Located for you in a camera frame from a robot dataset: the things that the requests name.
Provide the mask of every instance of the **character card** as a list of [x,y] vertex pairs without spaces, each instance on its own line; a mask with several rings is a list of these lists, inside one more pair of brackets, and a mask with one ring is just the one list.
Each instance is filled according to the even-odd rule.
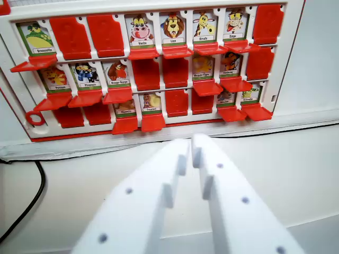
[[193,44],[217,41],[217,20],[213,10],[193,12]]
[[155,47],[153,23],[145,14],[125,15],[125,21],[132,49]]
[[186,20],[179,12],[160,13],[159,20],[163,46],[178,46],[186,43]]
[[225,16],[224,41],[245,40],[249,15],[245,8],[227,8]]
[[18,23],[16,26],[30,56],[55,54],[53,42],[46,28],[42,28],[36,21]]

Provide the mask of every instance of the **giraffe card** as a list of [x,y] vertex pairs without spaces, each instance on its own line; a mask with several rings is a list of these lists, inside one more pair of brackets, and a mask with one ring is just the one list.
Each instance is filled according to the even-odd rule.
[[163,46],[186,43],[186,20],[179,12],[160,13],[160,33]]
[[217,41],[217,20],[213,10],[193,12],[193,44]]

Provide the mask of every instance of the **cartoon animal card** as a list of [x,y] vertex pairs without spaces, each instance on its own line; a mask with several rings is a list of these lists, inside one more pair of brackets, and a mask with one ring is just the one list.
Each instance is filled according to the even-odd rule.
[[230,93],[225,88],[217,97],[217,107],[229,107],[235,105],[236,93]]
[[38,70],[38,74],[47,93],[52,94],[71,91],[65,73],[56,66]]
[[155,47],[153,23],[145,14],[125,15],[125,21],[132,49]]
[[227,8],[224,27],[224,41],[245,40],[249,15],[245,8]]
[[242,101],[243,104],[252,104],[258,103],[261,95],[262,86],[259,83],[252,83],[253,87],[249,91],[242,92]]
[[18,23],[16,26],[30,56],[55,54],[51,36],[46,28],[42,28],[36,21]]
[[74,81],[78,90],[101,89],[96,69],[88,62],[77,62],[70,65]]
[[193,80],[213,78],[214,58],[211,56],[193,56]]
[[123,60],[102,62],[108,88],[131,86],[127,66],[123,62]]
[[141,113],[143,115],[159,114],[161,110],[161,98],[155,93],[147,93],[139,95]]
[[193,44],[217,41],[217,20],[213,10],[193,12]]
[[234,77],[240,75],[242,55],[227,52],[221,56],[220,78]]
[[115,103],[113,105],[115,116],[117,118],[123,118],[123,117],[130,117],[137,115],[136,113],[136,106],[134,104],[134,100],[129,100],[127,102],[123,103]]
[[186,43],[186,20],[179,12],[160,13],[159,21],[163,46],[179,46]]

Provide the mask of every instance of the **lion card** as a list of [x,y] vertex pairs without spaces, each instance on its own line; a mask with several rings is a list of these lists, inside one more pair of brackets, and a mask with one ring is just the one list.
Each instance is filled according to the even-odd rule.
[[155,47],[153,22],[144,13],[125,15],[125,21],[132,49]]
[[127,66],[124,60],[102,62],[108,88],[131,86]]
[[245,8],[227,8],[225,16],[224,41],[245,40],[249,15]]
[[186,44],[186,20],[179,12],[160,13],[159,20],[163,46]]
[[217,41],[217,20],[213,10],[193,12],[193,44]]

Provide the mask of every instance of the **flipped-down red panel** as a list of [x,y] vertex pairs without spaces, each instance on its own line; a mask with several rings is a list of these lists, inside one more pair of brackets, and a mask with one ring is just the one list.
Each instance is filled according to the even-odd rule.
[[120,23],[112,15],[88,16],[87,22],[99,57],[124,55]]
[[91,58],[85,26],[79,24],[75,17],[56,17],[49,22],[66,60]]

